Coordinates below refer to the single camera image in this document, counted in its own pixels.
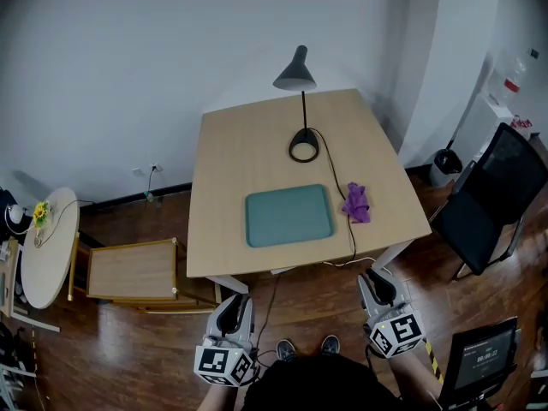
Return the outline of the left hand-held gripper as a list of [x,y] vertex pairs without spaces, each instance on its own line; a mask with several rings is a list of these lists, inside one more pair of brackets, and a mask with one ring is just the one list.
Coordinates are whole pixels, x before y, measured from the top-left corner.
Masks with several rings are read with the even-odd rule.
[[[231,296],[209,316],[203,343],[196,347],[194,373],[208,384],[239,388],[259,376],[257,349],[250,342],[255,309],[249,295]],[[239,337],[226,337],[236,333]]]

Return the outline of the purple microfibre cloth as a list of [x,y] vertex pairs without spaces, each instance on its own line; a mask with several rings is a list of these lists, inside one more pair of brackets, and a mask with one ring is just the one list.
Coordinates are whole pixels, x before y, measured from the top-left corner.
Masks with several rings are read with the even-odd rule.
[[342,210],[351,223],[370,223],[370,206],[366,196],[366,187],[355,182],[348,183],[348,196]]

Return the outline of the teal plastic tray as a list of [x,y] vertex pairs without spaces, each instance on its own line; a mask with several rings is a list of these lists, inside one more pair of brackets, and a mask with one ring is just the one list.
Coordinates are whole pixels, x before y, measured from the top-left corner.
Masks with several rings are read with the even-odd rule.
[[249,194],[245,224],[253,248],[321,240],[336,231],[329,193],[321,184]]

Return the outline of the person's right forearm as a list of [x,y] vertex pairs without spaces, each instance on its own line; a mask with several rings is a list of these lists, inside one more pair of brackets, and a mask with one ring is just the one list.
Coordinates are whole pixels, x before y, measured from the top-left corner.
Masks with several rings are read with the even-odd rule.
[[399,354],[389,359],[403,401],[419,411],[442,411],[438,403],[442,385],[413,353]]

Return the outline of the person's left forearm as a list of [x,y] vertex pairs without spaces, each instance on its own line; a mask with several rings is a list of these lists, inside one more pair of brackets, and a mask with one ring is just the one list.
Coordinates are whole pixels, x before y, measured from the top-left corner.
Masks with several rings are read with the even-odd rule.
[[238,389],[212,384],[197,411],[234,411]]

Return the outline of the person's left shoe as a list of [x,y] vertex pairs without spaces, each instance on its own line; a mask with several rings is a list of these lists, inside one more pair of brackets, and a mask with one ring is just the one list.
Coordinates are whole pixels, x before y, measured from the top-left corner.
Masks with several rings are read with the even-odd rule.
[[289,339],[282,339],[276,346],[277,359],[283,362],[291,362],[297,357],[294,344]]

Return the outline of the yellow black striped tape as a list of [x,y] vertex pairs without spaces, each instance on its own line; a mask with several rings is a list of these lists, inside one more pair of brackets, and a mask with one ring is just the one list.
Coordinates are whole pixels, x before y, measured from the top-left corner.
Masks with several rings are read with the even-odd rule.
[[441,373],[438,361],[437,361],[436,356],[433,352],[432,345],[431,345],[430,341],[427,338],[424,338],[423,342],[425,343],[426,352],[429,356],[429,359],[430,359],[430,362],[431,362],[431,365],[432,365],[433,374],[434,374],[435,378],[437,379],[437,381],[440,384],[443,384],[444,383],[443,374]]

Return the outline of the person's black clothing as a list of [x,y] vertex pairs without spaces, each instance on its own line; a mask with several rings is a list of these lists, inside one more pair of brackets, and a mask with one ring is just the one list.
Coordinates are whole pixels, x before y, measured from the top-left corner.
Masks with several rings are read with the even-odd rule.
[[339,354],[276,361],[247,390],[241,411],[419,411],[372,370]]

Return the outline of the wooden side cart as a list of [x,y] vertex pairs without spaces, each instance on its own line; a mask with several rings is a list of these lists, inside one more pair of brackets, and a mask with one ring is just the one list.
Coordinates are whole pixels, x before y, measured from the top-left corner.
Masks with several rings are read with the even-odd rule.
[[74,239],[68,295],[145,313],[210,313],[222,301],[218,284],[187,276],[187,247],[177,238],[114,247]]

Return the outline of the black computer monitor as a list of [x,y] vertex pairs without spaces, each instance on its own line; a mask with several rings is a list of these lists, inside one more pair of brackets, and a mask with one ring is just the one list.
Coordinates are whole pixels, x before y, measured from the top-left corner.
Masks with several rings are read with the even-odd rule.
[[492,411],[487,399],[501,390],[516,369],[520,337],[516,317],[455,334],[438,398],[441,409]]

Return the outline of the waste bin with black bag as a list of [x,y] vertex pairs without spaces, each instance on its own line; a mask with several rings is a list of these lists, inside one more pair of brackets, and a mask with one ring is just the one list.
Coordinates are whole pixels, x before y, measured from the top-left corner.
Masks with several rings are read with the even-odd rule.
[[455,175],[462,172],[462,161],[451,149],[436,152],[429,172],[430,183],[435,188],[445,187]]

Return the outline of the white water dispenser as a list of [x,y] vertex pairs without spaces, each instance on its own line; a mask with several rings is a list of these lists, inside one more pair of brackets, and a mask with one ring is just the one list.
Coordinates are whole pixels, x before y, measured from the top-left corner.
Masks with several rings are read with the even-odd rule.
[[527,140],[531,137],[532,124],[509,108],[521,90],[526,73],[527,62],[521,56],[512,56],[506,52],[499,54],[451,145],[451,150],[463,166],[480,159],[502,123],[509,125]]

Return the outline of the yellow flowers in pot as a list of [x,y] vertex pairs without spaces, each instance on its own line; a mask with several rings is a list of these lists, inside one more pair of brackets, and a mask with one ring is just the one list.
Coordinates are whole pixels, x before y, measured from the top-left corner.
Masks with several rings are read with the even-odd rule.
[[40,247],[44,233],[51,222],[51,205],[49,201],[40,201],[33,211],[33,223],[35,229],[34,246]]

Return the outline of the black desk lamp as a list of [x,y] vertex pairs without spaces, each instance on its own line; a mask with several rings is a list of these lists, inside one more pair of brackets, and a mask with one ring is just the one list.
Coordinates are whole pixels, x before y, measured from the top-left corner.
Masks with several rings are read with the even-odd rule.
[[[308,48],[305,45],[299,45],[288,66],[272,83],[277,89],[289,92],[299,92],[301,94],[303,126],[294,135],[289,142],[288,147],[290,158],[301,164],[310,163],[319,155],[318,139],[307,124],[306,92],[317,87],[316,81],[306,66],[307,52]],[[296,155],[294,155],[294,149],[299,145],[310,146],[313,149],[313,155],[309,158],[296,157]]]

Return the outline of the white black round device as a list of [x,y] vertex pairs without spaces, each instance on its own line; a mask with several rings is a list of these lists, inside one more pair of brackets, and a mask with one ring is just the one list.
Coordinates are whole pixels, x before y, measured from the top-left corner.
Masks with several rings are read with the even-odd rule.
[[17,205],[7,205],[4,210],[4,222],[7,229],[14,235],[21,235],[25,230],[20,230],[22,218],[24,216],[23,209]]

